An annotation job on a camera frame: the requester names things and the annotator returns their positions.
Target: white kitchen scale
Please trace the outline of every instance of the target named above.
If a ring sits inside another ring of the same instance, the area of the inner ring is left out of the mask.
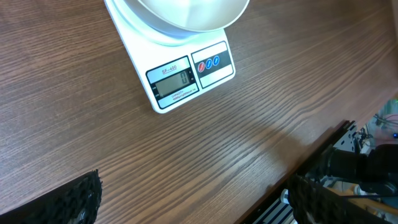
[[[235,76],[224,29],[171,37],[143,22],[124,1],[105,3],[156,112],[169,112]]]

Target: lcd display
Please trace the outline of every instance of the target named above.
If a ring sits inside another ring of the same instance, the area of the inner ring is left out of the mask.
[[[168,95],[169,93],[175,92],[182,87],[189,84],[188,74],[186,71],[182,71],[171,77],[166,78],[158,83],[156,83],[157,91],[161,97]]]

